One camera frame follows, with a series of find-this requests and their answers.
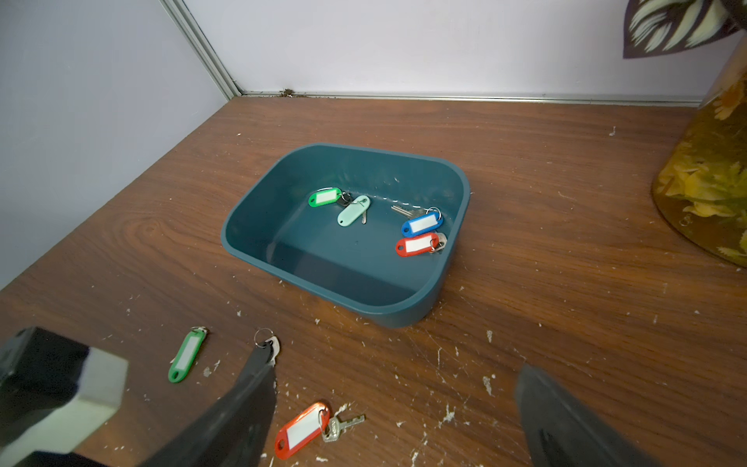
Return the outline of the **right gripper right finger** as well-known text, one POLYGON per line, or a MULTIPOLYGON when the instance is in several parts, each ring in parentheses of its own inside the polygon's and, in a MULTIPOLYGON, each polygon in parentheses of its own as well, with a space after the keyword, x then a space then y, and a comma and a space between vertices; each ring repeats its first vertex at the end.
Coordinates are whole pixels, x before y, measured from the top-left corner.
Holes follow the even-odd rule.
POLYGON ((544 370, 523 365, 515 399, 534 466, 659 466, 544 370))

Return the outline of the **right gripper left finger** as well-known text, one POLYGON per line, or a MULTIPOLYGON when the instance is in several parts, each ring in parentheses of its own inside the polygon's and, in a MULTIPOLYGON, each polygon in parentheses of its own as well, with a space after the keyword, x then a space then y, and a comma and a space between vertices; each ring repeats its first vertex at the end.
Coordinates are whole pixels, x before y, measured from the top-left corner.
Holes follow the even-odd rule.
POLYGON ((275 366, 255 348, 235 385, 145 466, 257 466, 276 408, 275 366))

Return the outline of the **red tag key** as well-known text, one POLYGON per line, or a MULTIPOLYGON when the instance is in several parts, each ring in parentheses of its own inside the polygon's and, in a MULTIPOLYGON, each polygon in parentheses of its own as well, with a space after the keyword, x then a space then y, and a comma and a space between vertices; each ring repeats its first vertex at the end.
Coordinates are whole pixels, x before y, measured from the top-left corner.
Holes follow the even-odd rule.
POLYGON ((326 402, 315 402, 278 431, 274 440, 274 454, 287 460, 316 439, 325 443, 336 442, 344 431, 366 420, 365 414, 340 420, 326 402))
POLYGON ((404 237, 396 244, 396 253, 400 257, 414 257, 443 250, 447 246, 447 236, 442 233, 429 232, 417 237, 404 237))

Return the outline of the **black fob key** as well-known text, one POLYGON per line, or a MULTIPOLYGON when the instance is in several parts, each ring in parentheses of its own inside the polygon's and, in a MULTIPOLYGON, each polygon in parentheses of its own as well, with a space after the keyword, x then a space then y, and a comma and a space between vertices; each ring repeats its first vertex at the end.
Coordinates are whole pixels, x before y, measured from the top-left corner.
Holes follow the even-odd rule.
POLYGON ((259 328, 253 337, 256 348, 268 354, 268 364, 275 366, 277 356, 280 354, 281 346, 278 336, 267 327, 259 328))

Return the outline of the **teal plastic storage box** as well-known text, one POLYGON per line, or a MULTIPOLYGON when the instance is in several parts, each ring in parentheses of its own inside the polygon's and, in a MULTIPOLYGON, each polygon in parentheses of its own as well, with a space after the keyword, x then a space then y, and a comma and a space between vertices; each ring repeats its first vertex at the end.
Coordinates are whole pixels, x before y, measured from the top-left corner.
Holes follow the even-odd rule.
POLYGON ((425 156, 312 144, 281 158, 235 206, 221 233, 233 256, 388 328, 428 315, 447 276, 471 196, 464 171, 425 156), (349 227, 345 207, 310 207, 320 189, 340 188, 371 206, 349 227), (447 246, 400 257, 407 218, 391 209, 437 207, 447 246))

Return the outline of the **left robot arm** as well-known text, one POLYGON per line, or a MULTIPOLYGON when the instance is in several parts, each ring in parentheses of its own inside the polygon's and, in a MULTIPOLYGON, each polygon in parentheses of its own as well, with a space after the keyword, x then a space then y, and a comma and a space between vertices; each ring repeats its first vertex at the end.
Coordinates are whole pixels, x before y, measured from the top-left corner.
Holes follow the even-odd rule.
POLYGON ((122 406, 128 361, 40 327, 1 346, 1 464, 97 466, 75 449, 122 406))

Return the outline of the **blue tag key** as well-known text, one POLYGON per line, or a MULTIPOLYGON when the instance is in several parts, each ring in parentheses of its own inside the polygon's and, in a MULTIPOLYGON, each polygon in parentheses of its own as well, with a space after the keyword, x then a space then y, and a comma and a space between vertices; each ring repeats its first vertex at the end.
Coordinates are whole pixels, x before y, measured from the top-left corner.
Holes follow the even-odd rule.
POLYGON ((437 207, 406 209, 399 205, 393 205, 391 209, 407 218, 402 225, 401 234, 408 239, 436 231, 444 221, 444 216, 437 207))

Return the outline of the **mint green tag key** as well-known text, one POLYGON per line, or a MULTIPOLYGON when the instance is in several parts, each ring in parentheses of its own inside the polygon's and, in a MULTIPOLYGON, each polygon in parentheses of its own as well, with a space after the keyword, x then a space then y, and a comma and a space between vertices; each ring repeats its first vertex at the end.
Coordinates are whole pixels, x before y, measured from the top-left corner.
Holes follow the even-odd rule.
POLYGON ((362 195, 352 200, 342 212, 338 215, 338 225, 340 227, 349 227, 360 218, 366 216, 371 206, 371 200, 368 196, 362 195))

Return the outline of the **potted plant in yellow vase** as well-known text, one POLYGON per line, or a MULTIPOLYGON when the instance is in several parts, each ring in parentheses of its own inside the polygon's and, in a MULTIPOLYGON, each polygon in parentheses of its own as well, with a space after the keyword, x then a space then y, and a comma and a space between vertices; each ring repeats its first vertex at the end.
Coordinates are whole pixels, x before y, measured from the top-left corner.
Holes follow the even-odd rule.
MULTIPOLYGON (((632 1, 624 57, 685 52, 746 32, 743 1, 632 1)), ((689 241, 746 265, 746 43, 739 42, 652 185, 665 220, 689 241)))

